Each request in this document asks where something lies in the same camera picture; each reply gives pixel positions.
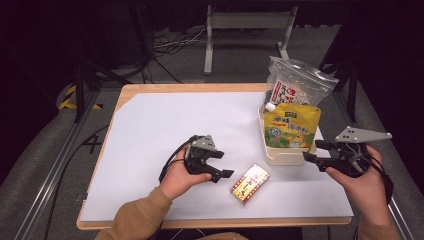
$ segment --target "green label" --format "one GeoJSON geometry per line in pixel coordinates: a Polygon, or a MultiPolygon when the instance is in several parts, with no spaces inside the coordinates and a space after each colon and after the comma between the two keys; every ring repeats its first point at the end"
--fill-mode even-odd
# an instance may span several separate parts
{"type": "Polygon", "coordinates": [[[286,117],[297,118],[297,114],[294,112],[286,112],[286,117]]]}

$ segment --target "person's left hand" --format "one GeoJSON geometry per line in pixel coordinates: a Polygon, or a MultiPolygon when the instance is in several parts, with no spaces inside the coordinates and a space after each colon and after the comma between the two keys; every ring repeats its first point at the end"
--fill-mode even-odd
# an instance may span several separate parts
{"type": "Polygon", "coordinates": [[[191,175],[184,166],[184,155],[187,146],[179,151],[173,162],[168,167],[165,177],[163,178],[159,188],[171,200],[183,195],[192,186],[207,182],[212,178],[209,173],[191,175]]]}

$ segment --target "small snack box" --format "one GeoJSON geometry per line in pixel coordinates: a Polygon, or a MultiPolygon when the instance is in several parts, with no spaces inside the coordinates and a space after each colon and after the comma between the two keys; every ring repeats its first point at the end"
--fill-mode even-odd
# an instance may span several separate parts
{"type": "Polygon", "coordinates": [[[231,188],[231,193],[245,205],[270,177],[269,173],[256,163],[231,188]]]}

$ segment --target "white bottle cap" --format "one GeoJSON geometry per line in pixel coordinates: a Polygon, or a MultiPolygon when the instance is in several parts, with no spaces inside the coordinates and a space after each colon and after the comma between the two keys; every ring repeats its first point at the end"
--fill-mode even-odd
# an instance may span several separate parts
{"type": "Polygon", "coordinates": [[[270,112],[274,111],[275,108],[276,108],[276,106],[274,104],[270,103],[270,102],[265,105],[265,109],[270,111],[270,112]]]}

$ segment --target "hand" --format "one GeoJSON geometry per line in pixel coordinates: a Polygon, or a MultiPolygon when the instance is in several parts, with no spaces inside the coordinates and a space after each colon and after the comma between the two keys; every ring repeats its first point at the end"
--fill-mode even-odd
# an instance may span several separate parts
{"type": "Polygon", "coordinates": [[[183,195],[192,186],[207,182],[212,178],[209,173],[191,175],[187,172],[184,161],[181,161],[181,159],[184,159],[186,149],[187,146],[176,154],[174,162],[168,167],[168,171],[159,185],[162,192],[171,200],[183,195]]]}
{"type": "MultiPolygon", "coordinates": [[[[367,146],[367,149],[370,155],[382,164],[381,154],[370,146],[367,146]]],[[[346,195],[361,213],[364,221],[373,225],[391,224],[383,179],[373,167],[358,178],[346,176],[334,168],[327,168],[326,172],[343,186],[346,195]]]]}

